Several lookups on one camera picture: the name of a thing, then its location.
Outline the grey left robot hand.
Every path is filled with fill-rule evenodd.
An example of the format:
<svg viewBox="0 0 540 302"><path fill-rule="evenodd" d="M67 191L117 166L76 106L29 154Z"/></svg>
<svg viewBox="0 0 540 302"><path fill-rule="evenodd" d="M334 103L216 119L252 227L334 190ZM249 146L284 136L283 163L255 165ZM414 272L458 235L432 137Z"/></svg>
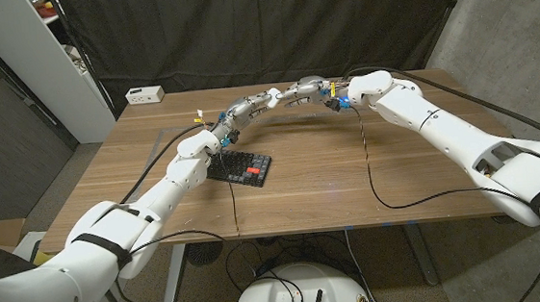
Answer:
<svg viewBox="0 0 540 302"><path fill-rule="evenodd" d="M212 130L213 135L223 138L233 131L244 129L252 119L270 110L271 99L272 95L267 91L238 98L231 103L223 118L217 122Z"/></svg>

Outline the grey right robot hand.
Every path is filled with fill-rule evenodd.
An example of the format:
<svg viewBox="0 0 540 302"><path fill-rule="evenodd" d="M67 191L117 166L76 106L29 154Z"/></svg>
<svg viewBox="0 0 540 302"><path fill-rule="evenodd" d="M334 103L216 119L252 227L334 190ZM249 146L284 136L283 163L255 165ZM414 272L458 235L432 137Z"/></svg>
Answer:
<svg viewBox="0 0 540 302"><path fill-rule="evenodd" d="M332 94L333 82L321 76L310 75L299 79L282 92L277 92L278 102L285 102L286 107L296 107L303 104L320 105L335 98Z"/></svg>

